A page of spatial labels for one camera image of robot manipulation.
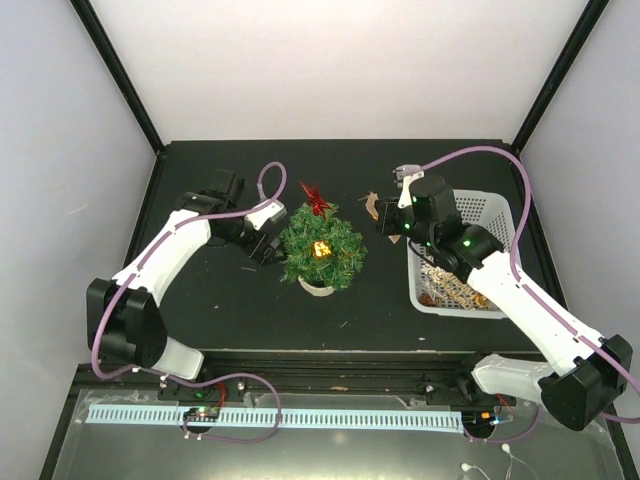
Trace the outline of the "burlap fabric ornament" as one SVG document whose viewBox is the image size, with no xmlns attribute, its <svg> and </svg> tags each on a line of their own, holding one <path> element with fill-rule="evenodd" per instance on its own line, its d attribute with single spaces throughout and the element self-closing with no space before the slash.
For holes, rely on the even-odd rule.
<svg viewBox="0 0 640 480">
<path fill-rule="evenodd" d="M 369 191 L 365 196 L 358 199 L 359 202 L 363 202 L 365 209 L 374 222 L 379 220 L 379 214 L 375 208 L 375 202 L 379 199 L 375 192 Z M 399 235 L 388 235 L 387 238 L 392 244 L 397 244 L 400 240 Z"/>
</svg>

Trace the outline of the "gold gift box ornament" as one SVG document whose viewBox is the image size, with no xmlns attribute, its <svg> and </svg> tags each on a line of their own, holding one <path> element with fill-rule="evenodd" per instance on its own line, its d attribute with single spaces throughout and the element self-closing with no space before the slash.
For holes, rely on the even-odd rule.
<svg viewBox="0 0 640 480">
<path fill-rule="evenodd" d="M 332 255 L 330 245 L 325 241 L 315 241 L 313 243 L 313 255 L 317 259 L 330 257 Z"/>
</svg>

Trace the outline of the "small green christmas tree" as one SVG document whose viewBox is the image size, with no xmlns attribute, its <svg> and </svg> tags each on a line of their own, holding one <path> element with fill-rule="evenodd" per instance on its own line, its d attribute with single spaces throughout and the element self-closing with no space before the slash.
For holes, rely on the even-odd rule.
<svg viewBox="0 0 640 480">
<path fill-rule="evenodd" d="M 316 215 L 303 204 L 289 217 L 280 234 L 285 252 L 281 282 L 302 280 L 311 287 L 343 291 L 361 272 L 367 254 L 363 235 L 337 216 L 337 204 L 329 206 L 324 215 Z"/>
</svg>

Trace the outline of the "red star ornament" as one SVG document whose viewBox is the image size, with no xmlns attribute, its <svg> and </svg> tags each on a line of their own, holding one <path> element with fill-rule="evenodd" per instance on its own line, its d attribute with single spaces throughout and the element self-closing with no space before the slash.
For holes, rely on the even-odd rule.
<svg viewBox="0 0 640 480">
<path fill-rule="evenodd" d="M 311 208 L 312 213 L 326 219 L 326 211 L 331 210 L 332 206 L 322 197 L 319 188 L 316 185 L 309 186 L 302 181 L 300 186 L 307 195 L 306 204 Z"/>
</svg>

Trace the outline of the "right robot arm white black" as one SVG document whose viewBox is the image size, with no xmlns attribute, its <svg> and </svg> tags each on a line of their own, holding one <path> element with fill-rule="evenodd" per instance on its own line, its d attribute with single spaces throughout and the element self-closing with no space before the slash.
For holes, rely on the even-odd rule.
<svg viewBox="0 0 640 480">
<path fill-rule="evenodd" d="M 630 381 L 633 348 L 620 335 L 605 337 L 562 308 L 513 262 L 486 228 L 462 219 L 443 178 L 415 173 L 399 196 L 378 199 L 377 231 L 403 235 L 439 267 L 501 310 L 538 348 L 541 362 L 498 354 L 454 379 L 457 396 L 479 402 L 501 394 L 541 404 L 564 427 L 581 431 Z"/>
</svg>

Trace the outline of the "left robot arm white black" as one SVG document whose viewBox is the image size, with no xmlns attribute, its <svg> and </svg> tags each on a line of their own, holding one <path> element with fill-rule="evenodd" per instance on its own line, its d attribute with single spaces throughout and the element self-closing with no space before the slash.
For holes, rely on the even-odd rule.
<svg viewBox="0 0 640 480">
<path fill-rule="evenodd" d="M 238 203 L 245 182 L 219 170 L 213 183 L 178 200 L 160 232 L 126 267 L 110 279 L 97 278 L 86 292 L 87 336 L 91 366 L 100 379 L 144 369 L 179 379 L 193 399 L 214 388 L 204 355 L 170 337 L 160 306 L 171 283 L 202 247 L 232 244 L 263 265 L 283 250 L 274 232 L 287 210 L 280 195 L 257 189 L 259 202 L 248 210 Z"/>
</svg>

